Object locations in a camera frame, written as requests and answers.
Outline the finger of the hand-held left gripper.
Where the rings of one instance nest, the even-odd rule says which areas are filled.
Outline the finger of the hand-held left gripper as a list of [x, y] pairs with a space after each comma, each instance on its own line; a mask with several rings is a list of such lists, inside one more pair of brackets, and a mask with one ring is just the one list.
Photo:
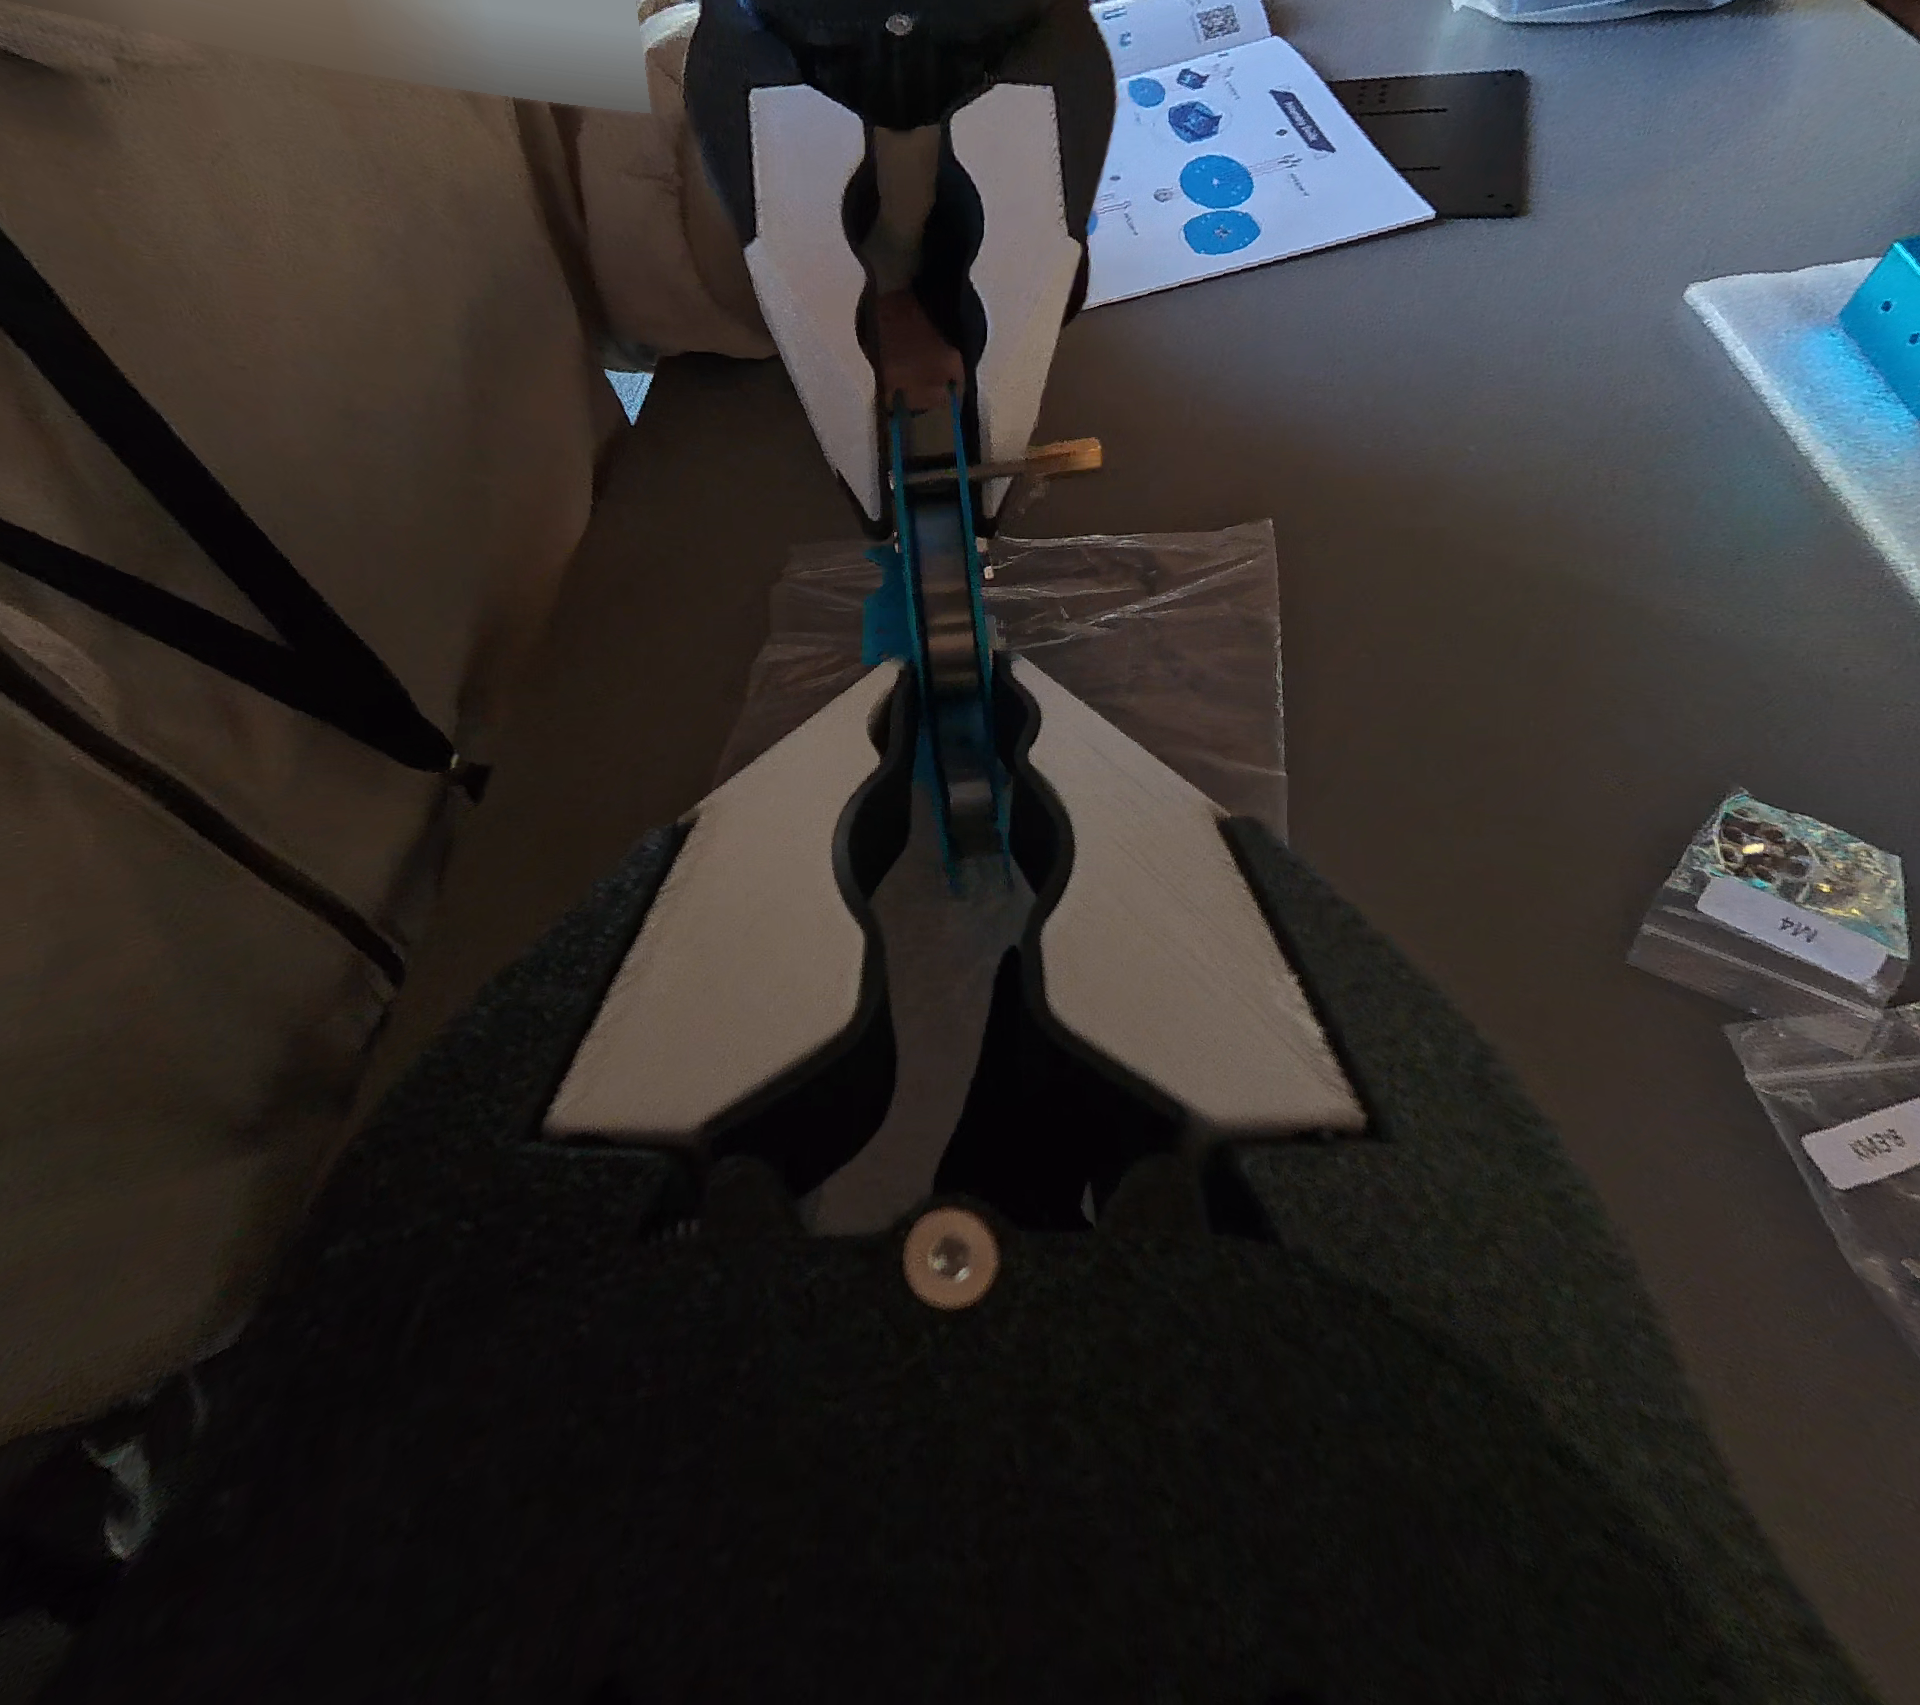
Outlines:
[[878, 378], [859, 344], [866, 269], [845, 217], [866, 130], [809, 86], [761, 86], [750, 94], [750, 156], [754, 237], [742, 252], [758, 307], [826, 466], [878, 522], [888, 505]]
[[952, 115], [948, 138], [980, 209], [975, 428], [983, 462], [1000, 467], [1024, 458], [1036, 428], [1083, 241], [1069, 233], [1051, 87], [993, 86]]

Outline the black perforated metal plate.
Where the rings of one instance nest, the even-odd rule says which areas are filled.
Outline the black perforated metal plate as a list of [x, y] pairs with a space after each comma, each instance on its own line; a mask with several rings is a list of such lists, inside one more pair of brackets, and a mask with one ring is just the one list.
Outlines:
[[1330, 90], [1436, 217], [1527, 212], [1527, 72], [1333, 80]]

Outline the person's beige jacket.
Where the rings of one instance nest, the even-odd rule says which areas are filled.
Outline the person's beige jacket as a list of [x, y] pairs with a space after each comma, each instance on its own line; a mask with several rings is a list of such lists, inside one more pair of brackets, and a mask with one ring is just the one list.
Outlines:
[[2, 39], [12, 1441], [252, 1309], [625, 417], [515, 100]]

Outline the pile of small hardware bags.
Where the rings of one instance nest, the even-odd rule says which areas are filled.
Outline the pile of small hardware bags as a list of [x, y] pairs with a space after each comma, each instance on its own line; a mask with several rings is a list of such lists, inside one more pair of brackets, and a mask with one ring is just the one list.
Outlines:
[[1854, 1277], [1916, 1349], [1916, 1005], [1903, 861], [1730, 789], [1625, 961], [1737, 1010], [1755, 1094]]

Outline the white instruction booklet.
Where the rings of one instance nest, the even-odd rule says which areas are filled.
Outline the white instruction booklet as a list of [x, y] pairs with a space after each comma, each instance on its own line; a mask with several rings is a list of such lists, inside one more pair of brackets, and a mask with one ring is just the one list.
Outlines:
[[1262, 0], [1091, 0], [1116, 116], [1084, 307], [1333, 251], [1436, 217]]

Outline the grey desk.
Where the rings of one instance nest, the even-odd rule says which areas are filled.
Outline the grey desk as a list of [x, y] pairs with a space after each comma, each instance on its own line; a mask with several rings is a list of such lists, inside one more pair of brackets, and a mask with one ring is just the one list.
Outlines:
[[1521, 70], [1528, 209], [1097, 312], [1036, 538], [1267, 518], [1290, 839], [1589, 1176], [1791, 1581], [1914, 1700], [1914, 1356], [1701, 997], [1628, 961], [1714, 799], [1914, 860], [1914, 598], [1686, 303], [1914, 231], [1863, 0], [1593, 33], [1266, 0], [1330, 78]]

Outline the blue U-shaped metal bracket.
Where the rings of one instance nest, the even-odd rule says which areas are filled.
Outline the blue U-shaped metal bracket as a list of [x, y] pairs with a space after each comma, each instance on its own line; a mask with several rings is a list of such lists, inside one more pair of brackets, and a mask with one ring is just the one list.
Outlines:
[[1895, 239], [1840, 309], [1840, 329], [1912, 417], [1916, 384], [1916, 233]]

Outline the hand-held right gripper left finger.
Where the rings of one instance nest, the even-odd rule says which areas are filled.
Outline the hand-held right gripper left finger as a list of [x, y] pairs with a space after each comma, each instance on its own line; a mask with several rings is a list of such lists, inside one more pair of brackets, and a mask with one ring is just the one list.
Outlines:
[[706, 1140], [851, 1026], [866, 937], [833, 866], [899, 663], [713, 789], [545, 1114], [547, 1138]]

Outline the large clear plastic bag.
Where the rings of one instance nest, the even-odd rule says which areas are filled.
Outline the large clear plastic bag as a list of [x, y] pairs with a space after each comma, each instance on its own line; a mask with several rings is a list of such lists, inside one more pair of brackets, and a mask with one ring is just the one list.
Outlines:
[[[1133, 538], [1000, 538], [983, 586], [997, 640], [1196, 785], [1287, 835], [1282, 623], [1267, 522]], [[717, 761], [726, 783], [879, 656], [879, 553], [794, 545]]]

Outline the white foam sheet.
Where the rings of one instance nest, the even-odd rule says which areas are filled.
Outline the white foam sheet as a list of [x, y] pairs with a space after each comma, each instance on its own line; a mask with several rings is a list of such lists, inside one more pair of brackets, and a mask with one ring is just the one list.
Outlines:
[[1916, 417], [1840, 329], [1840, 309], [1874, 260], [1705, 279], [1684, 301], [1907, 595], [1916, 595]]

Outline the blue metal turntable assembly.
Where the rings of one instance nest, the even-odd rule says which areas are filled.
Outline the blue metal turntable assembly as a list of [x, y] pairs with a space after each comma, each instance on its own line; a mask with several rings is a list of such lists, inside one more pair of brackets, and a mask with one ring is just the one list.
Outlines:
[[879, 449], [939, 856], [968, 897], [1003, 877], [1007, 850], [964, 389], [926, 408], [899, 392]]

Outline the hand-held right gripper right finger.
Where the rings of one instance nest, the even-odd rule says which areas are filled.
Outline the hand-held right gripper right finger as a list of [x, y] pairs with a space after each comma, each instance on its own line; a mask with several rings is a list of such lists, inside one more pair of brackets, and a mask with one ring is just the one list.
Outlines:
[[1355, 1135], [1363, 1107], [1225, 840], [1225, 815], [1032, 663], [1027, 749], [1069, 821], [1047, 1013], [1214, 1135]]

